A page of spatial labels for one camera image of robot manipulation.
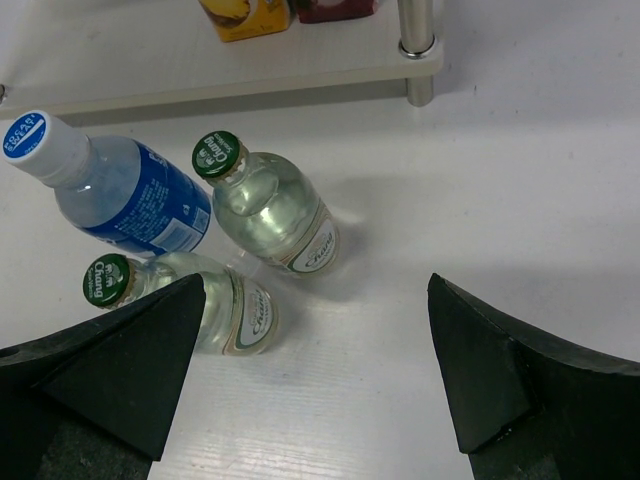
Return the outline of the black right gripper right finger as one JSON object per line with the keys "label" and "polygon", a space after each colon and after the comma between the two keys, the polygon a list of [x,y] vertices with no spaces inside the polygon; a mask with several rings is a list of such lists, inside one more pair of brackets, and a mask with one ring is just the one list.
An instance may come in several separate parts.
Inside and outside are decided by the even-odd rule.
{"label": "black right gripper right finger", "polygon": [[476,479],[636,479],[639,365],[497,310],[445,278],[429,324]]}

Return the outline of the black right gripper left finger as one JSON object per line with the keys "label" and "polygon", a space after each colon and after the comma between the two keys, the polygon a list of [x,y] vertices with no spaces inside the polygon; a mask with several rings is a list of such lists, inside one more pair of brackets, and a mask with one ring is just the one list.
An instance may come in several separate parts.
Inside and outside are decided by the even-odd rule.
{"label": "black right gripper left finger", "polygon": [[195,348],[204,280],[1,351],[4,479],[145,479]]}

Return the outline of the white two-tier shelf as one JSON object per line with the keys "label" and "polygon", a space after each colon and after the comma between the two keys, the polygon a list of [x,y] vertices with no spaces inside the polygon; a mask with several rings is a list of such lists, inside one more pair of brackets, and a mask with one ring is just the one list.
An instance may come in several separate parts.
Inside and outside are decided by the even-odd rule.
{"label": "white two-tier shelf", "polygon": [[1,115],[107,111],[430,76],[444,32],[411,59],[398,6],[359,20],[300,24],[222,42],[195,1],[5,1]]}

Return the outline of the near green cap soda bottle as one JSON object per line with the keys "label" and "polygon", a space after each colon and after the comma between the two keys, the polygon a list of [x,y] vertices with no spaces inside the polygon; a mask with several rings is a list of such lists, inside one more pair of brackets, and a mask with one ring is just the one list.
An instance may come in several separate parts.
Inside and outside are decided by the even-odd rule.
{"label": "near green cap soda bottle", "polygon": [[192,274],[202,277],[205,303],[195,350],[227,356],[255,355],[271,343],[278,310],[270,293],[228,266],[194,253],[138,261],[109,253],[94,260],[82,282],[85,299],[114,310]]}

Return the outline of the green cap soda bottle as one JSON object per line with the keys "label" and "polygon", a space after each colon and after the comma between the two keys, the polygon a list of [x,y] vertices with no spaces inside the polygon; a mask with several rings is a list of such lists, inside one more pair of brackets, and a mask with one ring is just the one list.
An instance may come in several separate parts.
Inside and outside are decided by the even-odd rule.
{"label": "green cap soda bottle", "polygon": [[271,343],[278,310],[270,293],[228,266],[194,253],[138,261],[109,253],[94,260],[82,282],[85,299],[114,310],[192,274],[202,277],[205,303],[195,350],[227,356],[255,355]]}
{"label": "green cap soda bottle", "polygon": [[336,222],[307,176],[285,157],[250,151],[235,134],[216,130],[196,143],[192,167],[212,188],[218,225],[247,253],[299,278],[335,262]]}

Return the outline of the far blue label water bottle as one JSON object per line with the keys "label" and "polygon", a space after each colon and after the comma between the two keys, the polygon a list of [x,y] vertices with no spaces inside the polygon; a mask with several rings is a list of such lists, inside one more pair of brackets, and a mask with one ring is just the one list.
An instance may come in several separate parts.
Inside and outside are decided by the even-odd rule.
{"label": "far blue label water bottle", "polygon": [[135,256],[191,252],[210,226],[210,195],[129,137],[91,137],[32,110],[4,129],[1,156],[51,188],[76,229]]}

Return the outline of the far green cap soda bottle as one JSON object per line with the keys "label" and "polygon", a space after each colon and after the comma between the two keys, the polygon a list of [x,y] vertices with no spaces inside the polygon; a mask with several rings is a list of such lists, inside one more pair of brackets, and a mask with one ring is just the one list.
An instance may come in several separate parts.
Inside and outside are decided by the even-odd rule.
{"label": "far green cap soda bottle", "polygon": [[196,143],[192,167],[212,188],[218,225],[247,253],[299,278],[335,262],[336,222],[307,176],[285,157],[250,151],[235,134],[216,130]]}

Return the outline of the yellow pineapple juice carton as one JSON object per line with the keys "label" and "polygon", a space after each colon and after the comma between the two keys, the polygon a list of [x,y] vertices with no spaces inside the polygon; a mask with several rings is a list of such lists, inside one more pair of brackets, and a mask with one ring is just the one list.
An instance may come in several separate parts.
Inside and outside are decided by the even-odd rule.
{"label": "yellow pineapple juice carton", "polygon": [[293,18],[284,0],[200,0],[199,4],[224,43],[280,33]]}

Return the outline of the dark red berry juice carton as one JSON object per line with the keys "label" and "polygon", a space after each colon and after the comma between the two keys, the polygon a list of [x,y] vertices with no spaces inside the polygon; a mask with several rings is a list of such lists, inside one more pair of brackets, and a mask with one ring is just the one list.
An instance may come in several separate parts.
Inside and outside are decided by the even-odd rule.
{"label": "dark red berry juice carton", "polygon": [[373,15],[376,0],[295,0],[294,7],[301,23],[314,24],[352,20]]}

